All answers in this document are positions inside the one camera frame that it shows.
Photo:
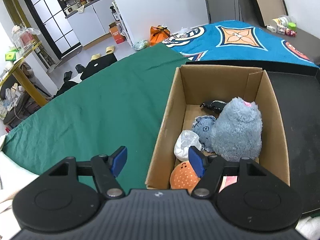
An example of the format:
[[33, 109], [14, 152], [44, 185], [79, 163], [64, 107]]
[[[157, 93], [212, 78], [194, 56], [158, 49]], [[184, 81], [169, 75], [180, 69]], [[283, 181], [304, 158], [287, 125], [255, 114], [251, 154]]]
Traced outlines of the hamburger plush toy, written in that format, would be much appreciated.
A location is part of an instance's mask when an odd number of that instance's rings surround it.
[[189, 161], [177, 165], [170, 175], [170, 187], [173, 190], [187, 190], [192, 193], [200, 178], [195, 173]]

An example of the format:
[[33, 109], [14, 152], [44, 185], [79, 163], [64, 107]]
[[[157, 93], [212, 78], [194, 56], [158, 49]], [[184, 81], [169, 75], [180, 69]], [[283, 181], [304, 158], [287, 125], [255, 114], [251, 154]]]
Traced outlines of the white soft bundle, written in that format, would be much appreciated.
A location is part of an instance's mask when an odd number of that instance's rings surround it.
[[188, 152], [191, 146], [195, 146], [199, 151], [202, 150], [199, 136], [191, 130], [183, 130], [174, 146], [174, 155], [179, 161], [188, 161]]

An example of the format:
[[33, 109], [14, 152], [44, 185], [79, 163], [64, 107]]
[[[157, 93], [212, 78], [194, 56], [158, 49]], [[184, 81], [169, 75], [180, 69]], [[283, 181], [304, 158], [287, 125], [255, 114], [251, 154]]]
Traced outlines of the grey fluffy plush toy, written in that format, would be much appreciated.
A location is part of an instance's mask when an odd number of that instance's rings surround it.
[[262, 148], [263, 121], [255, 102], [233, 98], [215, 121], [210, 139], [214, 153], [226, 161], [256, 160]]

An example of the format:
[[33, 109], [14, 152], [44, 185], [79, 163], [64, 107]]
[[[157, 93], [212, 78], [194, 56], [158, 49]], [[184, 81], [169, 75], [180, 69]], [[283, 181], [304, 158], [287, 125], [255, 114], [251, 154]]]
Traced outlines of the blue patterned plush toy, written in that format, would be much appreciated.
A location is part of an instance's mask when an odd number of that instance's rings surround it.
[[192, 124], [192, 131], [199, 136], [199, 142], [203, 150], [213, 153], [212, 141], [210, 139], [212, 127], [216, 118], [212, 115], [198, 116]]

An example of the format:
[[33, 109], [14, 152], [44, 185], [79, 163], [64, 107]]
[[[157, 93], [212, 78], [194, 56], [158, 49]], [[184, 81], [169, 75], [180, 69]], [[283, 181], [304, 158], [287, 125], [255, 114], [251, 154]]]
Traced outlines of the brown cardboard box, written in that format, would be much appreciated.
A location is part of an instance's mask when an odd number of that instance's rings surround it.
[[175, 70], [146, 187], [169, 189], [178, 137], [191, 130], [205, 153], [227, 161], [256, 160], [285, 183], [289, 154], [278, 101], [268, 73], [257, 67], [182, 65]]

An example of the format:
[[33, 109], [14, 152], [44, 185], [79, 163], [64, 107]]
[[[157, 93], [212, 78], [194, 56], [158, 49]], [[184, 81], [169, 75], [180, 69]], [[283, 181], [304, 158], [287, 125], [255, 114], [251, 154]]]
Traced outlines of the black dice cushion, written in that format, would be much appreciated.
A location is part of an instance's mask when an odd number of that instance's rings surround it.
[[109, 67], [115, 62], [117, 62], [117, 58], [114, 55], [114, 53], [108, 54], [108, 55], [99, 57], [98, 59], [95, 59], [93, 61], [90, 61], [80, 76], [81, 81]]

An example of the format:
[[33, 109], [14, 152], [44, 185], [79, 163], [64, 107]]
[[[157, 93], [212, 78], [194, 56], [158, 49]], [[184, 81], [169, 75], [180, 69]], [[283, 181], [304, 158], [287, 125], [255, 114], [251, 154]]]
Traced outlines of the yellow slipper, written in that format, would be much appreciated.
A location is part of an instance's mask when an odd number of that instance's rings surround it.
[[98, 59], [98, 58], [100, 58], [101, 57], [101, 54], [99, 53], [99, 54], [94, 54], [94, 55], [92, 55], [92, 57], [91, 57], [91, 61], [94, 61], [94, 60], [96, 60], [96, 59]]
[[115, 52], [115, 46], [108, 46], [106, 48], [106, 55], [110, 55], [110, 54], [113, 54]]

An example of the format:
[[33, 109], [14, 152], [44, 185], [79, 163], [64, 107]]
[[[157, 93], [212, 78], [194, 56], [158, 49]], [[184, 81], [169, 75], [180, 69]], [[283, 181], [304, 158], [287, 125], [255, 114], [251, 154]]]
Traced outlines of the black shallow tray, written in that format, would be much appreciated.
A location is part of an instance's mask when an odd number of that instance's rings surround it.
[[319, 212], [319, 67], [301, 64], [219, 60], [186, 64], [200, 67], [260, 68], [267, 72], [283, 119], [290, 168], [290, 184], [303, 202], [303, 214]]

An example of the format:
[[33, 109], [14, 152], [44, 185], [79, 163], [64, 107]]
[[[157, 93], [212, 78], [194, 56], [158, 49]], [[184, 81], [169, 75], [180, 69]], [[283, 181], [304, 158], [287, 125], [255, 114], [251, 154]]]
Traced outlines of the blue patterned blanket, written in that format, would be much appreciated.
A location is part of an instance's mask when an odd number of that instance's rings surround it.
[[253, 60], [316, 67], [284, 38], [236, 20], [200, 26], [162, 43], [191, 61]]

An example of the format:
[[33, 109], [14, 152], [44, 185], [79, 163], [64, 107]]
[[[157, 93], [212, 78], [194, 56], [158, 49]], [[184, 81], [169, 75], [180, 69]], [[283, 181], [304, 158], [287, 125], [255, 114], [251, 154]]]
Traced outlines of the orange cardboard box on floor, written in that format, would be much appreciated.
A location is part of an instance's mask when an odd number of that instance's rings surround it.
[[119, 31], [116, 22], [113, 22], [109, 25], [109, 31], [110, 31], [111, 35], [113, 36], [116, 44], [120, 44], [120, 43], [125, 42], [126, 38]]

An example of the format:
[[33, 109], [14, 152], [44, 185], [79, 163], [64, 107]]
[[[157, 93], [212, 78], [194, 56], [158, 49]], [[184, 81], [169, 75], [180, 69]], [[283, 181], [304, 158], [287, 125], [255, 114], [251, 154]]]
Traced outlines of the orange bag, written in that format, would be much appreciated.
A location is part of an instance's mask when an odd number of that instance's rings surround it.
[[154, 46], [170, 36], [171, 32], [167, 27], [161, 25], [158, 25], [157, 27], [152, 26], [150, 28], [150, 46]]

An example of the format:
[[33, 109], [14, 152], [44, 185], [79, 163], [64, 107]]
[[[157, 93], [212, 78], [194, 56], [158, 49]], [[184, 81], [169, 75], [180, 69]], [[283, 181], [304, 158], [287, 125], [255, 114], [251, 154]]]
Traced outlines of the white kitchen cabinet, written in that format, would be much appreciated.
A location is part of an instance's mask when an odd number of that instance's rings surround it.
[[86, 4], [84, 12], [74, 12], [66, 17], [82, 46], [109, 33], [109, 25], [116, 22], [112, 14], [113, 0], [96, 0]]

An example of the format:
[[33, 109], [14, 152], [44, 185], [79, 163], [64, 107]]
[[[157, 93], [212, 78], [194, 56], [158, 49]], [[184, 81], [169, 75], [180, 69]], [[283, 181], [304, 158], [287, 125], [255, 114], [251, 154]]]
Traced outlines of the grey bench seat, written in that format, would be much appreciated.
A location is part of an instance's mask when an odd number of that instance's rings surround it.
[[259, 41], [266, 48], [263, 60], [317, 67], [319, 38], [300, 29], [293, 37], [272, 33], [256, 24], [254, 26]]

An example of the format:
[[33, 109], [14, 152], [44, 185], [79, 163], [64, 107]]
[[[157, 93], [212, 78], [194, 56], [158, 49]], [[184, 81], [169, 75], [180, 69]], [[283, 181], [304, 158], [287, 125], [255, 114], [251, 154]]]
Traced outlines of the green lidded jar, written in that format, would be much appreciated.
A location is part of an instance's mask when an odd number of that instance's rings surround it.
[[287, 24], [287, 27], [288, 27], [290, 30], [293, 30], [293, 31], [296, 31], [296, 29], [297, 29], [297, 26], [296, 26], [296, 24], [295, 24], [294, 22], [289, 22], [289, 23]]

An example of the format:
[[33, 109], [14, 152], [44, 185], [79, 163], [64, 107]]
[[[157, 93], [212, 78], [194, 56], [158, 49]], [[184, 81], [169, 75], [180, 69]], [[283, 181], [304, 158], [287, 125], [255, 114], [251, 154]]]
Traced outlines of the black framed glass door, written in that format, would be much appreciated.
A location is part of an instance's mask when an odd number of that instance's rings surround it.
[[58, 59], [80, 42], [58, 0], [24, 0], [34, 21]]

